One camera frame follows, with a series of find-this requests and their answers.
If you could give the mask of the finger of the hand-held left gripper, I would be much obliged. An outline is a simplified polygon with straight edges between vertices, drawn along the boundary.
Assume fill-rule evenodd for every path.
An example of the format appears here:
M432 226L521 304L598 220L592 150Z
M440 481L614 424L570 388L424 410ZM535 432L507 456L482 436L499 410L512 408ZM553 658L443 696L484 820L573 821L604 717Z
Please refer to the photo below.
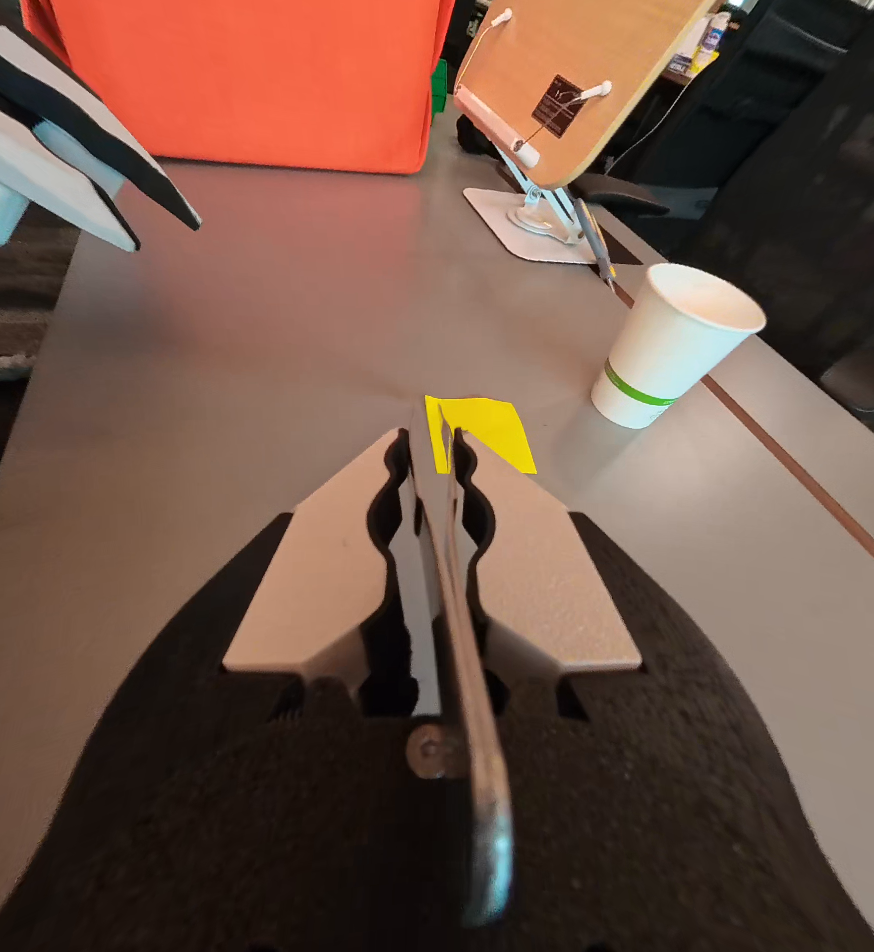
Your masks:
M0 110L23 123L46 120L143 195L196 231L202 218L163 167L92 89L22 27L0 22Z
M0 245L34 204L122 250L138 250L114 204L123 183L121 173L59 126L30 125L0 110Z

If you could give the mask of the white paper cup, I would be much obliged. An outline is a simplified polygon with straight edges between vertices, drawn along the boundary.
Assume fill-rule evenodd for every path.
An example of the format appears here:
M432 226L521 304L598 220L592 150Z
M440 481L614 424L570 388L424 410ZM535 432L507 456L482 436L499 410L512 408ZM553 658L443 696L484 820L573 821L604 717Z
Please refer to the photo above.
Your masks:
M680 264L653 265L591 402L608 421L644 429L766 323L760 305L727 280Z

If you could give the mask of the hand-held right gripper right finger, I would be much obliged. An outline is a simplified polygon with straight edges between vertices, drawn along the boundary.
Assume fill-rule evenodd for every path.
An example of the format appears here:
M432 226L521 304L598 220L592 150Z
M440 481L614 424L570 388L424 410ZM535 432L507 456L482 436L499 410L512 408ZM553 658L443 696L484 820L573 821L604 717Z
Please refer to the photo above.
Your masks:
M454 432L452 462L452 556L492 713L528 682L559 699L573 677L639 671L641 651L567 507L469 431Z

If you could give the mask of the yellow sticky note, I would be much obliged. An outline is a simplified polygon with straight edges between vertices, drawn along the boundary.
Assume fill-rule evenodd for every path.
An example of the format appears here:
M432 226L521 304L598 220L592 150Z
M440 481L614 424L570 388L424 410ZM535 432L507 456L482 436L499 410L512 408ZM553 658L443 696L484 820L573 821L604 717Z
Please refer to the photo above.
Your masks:
M537 474L537 466L523 422L511 403L490 398L445 399L424 397L424 406L435 471L450 472L444 431L457 429L472 434L505 462L523 474Z

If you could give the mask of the long metal tweezers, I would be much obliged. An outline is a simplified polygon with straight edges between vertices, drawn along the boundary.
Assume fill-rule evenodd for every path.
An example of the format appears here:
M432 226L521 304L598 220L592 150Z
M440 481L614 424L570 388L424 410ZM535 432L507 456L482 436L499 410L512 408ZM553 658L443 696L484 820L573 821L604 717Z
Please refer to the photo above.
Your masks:
M460 484L454 435L442 423L447 473L437 471L425 398L409 424L410 475L419 509L422 576L441 695L442 779L466 784L452 808L463 870L457 873L462 924L497 922L509 902L515 864L510 779L466 598L466 573L457 541Z

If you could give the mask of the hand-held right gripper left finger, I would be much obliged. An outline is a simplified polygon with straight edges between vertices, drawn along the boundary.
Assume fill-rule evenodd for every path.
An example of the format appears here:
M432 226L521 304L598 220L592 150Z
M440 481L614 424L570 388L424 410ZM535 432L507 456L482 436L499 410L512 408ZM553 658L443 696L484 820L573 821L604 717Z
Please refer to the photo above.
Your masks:
M367 716L413 713L417 681L391 550L409 469L408 431L395 428L295 507L225 670L334 678Z

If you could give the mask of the wooden book stand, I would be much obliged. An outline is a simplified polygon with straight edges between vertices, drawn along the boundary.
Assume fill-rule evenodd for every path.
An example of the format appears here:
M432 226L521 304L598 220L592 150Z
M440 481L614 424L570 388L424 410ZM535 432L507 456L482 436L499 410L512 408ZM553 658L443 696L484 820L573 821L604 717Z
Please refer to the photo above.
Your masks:
M584 174L711 6L700 1L493 2L454 87L519 193L469 187L526 261L596 262L568 187Z

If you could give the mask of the orange felt storage bin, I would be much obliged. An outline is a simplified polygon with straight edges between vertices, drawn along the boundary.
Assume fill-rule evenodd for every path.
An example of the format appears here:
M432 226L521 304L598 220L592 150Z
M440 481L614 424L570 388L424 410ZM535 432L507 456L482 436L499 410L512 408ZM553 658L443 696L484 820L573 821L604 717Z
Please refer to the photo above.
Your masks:
M443 1L21 2L26 30L155 156L418 173Z

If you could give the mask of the black mesh office chair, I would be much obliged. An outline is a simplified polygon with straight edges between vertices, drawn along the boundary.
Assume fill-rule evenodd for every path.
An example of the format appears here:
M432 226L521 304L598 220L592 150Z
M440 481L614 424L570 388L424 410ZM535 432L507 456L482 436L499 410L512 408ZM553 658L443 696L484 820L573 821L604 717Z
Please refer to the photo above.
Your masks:
M756 50L774 6L757 2L743 14L716 60L619 155L599 157L571 185L573 193L616 213L651 215L649 205L674 206L678 190L725 184L783 118L778 67Z
M718 193L690 257L753 297L764 342L874 433L874 14Z

